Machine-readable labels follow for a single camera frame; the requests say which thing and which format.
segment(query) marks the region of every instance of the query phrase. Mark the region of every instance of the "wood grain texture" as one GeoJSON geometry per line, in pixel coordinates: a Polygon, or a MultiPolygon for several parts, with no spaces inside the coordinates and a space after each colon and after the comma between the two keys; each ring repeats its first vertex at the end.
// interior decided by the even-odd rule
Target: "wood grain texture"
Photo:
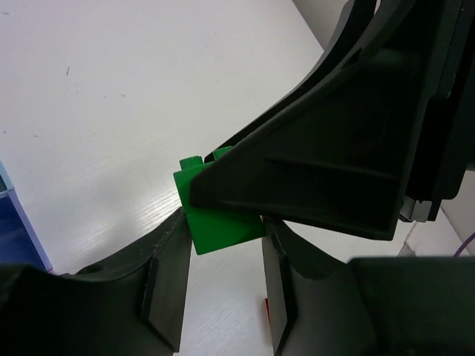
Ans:
{"type": "MultiPolygon", "coordinates": [[[[252,121],[322,52],[291,0],[0,11],[0,159],[57,273],[163,221],[179,205],[179,159],[252,121]]],[[[259,241],[193,255],[180,354],[271,355],[265,295],[259,241]]]]}

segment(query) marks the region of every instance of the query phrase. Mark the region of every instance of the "blue box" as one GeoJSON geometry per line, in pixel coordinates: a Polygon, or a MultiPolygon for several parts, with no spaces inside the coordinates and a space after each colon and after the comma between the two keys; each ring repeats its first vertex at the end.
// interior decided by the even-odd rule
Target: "blue box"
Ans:
{"type": "Polygon", "coordinates": [[[0,263],[28,263],[51,271],[51,263],[0,162],[0,263]]]}

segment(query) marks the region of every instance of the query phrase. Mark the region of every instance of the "green lego brick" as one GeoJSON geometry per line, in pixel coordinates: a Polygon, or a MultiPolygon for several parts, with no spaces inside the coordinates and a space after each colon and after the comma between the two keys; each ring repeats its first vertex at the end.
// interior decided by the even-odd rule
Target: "green lego brick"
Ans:
{"type": "Polygon", "coordinates": [[[197,254],[206,254],[264,236],[261,218],[231,211],[202,211],[186,216],[197,254]]]}
{"type": "Polygon", "coordinates": [[[213,157],[214,160],[220,158],[222,155],[224,155],[227,151],[229,151],[232,148],[232,146],[226,146],[223,148],[218,148],[217,150],[213,151],[213,157]]]}
{"type": "MultiPolygon", "coordinates": [[[[229,149],[231,147],[214,151],[214,159],[219,159],[229,149]]],[[[212,162],[203,164],[200,156],[193,156],[182,159],[182,170],[173,173],[197,254],[216,251],[264,235],[261,217],[257,214],[209,210],[190,205],[191,179],[211,164],[212,162]]]]}
{"type": "Polygon", "coordinates": [[[178,195],[180,196],[181,204],[185,214],[202,211],[202,208],[195,208],[190,205],[190,182],[194,176],[196,176],[210,164],[211,163],[203,164],[203,160],[199,156],[190,157],[187,159],[182,159],[180,161],[182,170],[173,173],[175,185],[177,186],[178,195]],[[201,161],[200,165],[195,165],[196,162],[198,162],[197,158],[199,158],[201,161]]]}

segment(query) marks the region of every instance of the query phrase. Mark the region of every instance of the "black plastic part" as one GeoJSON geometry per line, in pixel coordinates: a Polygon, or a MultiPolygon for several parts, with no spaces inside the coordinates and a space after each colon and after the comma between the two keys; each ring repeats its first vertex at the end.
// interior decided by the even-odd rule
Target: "black plastic part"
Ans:
{"type": "Polygon", "coordinates": [[[361,258],[346,265],[283,222],[265,223],[275,355],[475,355],[475,258],[361,258]]]}
{"type": "MultiPolygon", "coordinates": [[[[340,19],[332,34],[327,50],[318,60],[315,67],[290,93],[274,104],[265,113],[251,122],[225,141],[219,148],[234,146],[245,139],[254,130],[268,122],[283,109],[291,105],[317,85],[335,66],[348,54],[358,41],[366,26],[373,17],[376,0],[349,0],[341,10],[340,19]]],[[[213,153],[205,158],[205,162],[214,161],[213,153]]]]}
{"type": "Polygon", "coordinates": [[[180,347],[190,253],[179,209],[75,275],[1,267],[1,354],[171,356],[180,347]]]}
{"type": "Polygon", "coordinates": [[[329,73],[226,143],[235,146],[191,181],[192,205],[374,240],[393,238],[406,195],[432,200],[428,218],[435,219],[440,199],[458,189],[471,152],[474,101],[466,98],[473,85],[464,74],[472,60],[473,5],[383,1],[338,63],[340,56],[328,53],[329,73]],[[447,117],[434,110],[441,100],[447,117]],[[443,136],[434,136],[438,147],[427,160],[433,121],[443,136]],[[435,174],[430,182],[425,168],[435,174]]]}

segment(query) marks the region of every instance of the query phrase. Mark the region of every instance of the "red object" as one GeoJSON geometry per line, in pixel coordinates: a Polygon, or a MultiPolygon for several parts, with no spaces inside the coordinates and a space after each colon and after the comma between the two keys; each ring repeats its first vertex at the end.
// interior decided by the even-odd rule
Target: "red object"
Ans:
{"type": "Polygon", "coordinates": [[[269,319],[269,323],[270,323],[269,299],[268,298],[264,299],[264,302],[266,302],[267,319],[269,319]]]}

